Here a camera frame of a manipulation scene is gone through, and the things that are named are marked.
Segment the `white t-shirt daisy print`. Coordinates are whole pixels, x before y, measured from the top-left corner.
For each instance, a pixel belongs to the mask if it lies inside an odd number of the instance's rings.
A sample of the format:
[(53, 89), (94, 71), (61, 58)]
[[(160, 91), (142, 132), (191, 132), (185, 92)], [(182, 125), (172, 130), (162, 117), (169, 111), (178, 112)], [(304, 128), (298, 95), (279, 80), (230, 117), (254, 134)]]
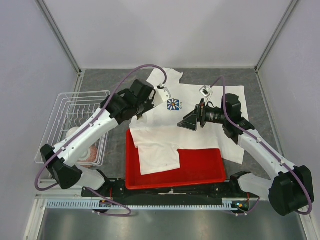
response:
[(129, 125), (138, 148), (140, 174), (149, 175), (179, 169), (179, 150), (218, 149), (223, 159), (242, 164), (245, 151), (224, 133), (222, 124), (200, 127), (197, 105), (204, 98), (199, 85), (180, 83), (183, 73), (165, 68), (170, 98), (134, 117)]

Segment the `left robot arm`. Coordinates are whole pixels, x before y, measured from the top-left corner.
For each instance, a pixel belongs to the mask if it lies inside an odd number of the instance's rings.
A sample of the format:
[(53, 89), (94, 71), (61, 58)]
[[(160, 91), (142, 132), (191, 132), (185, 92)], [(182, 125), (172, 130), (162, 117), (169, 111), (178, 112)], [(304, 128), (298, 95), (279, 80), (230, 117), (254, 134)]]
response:
[(145, 80), (136, 79), (130, 88), (112, 93), (100, 103), (94, 114), (74, 133), (51, 146), (45, 144), (40, 153), (44, 168), (49, 171), (56, 185), (70, 189), (81, 180), (88, 179), (88, 186), (99, 197), (106, 196), (110, 185), (106, 177), (97, 170), (77, 166), (80, 157), (103, 135), (133, 117), (141, 117), (155, 108), (158, 93)]

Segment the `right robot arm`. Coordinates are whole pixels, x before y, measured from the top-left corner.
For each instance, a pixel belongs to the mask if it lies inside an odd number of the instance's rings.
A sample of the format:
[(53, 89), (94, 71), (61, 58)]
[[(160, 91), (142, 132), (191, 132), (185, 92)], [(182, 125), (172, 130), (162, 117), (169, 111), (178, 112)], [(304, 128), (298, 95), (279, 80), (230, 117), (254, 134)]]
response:
[(296, 212), (312, 212), (314, 198), (313, 178), (308, 167), (296, 166), (275, 151), (255, 127), (242, 116), (239, 97), (227, 93), (221, 98), (220, 107), (210, 107), (202, 99), (192, 112), (177, 125), (196, 131), (207, 123), (222, 125), (225, 135), (248, 152), (265, 170), (269, 179), (250, 172), (240, 172), (231, 177), (229, 191), (235, 197), (245, 192), (269, 201), (281, 216)]

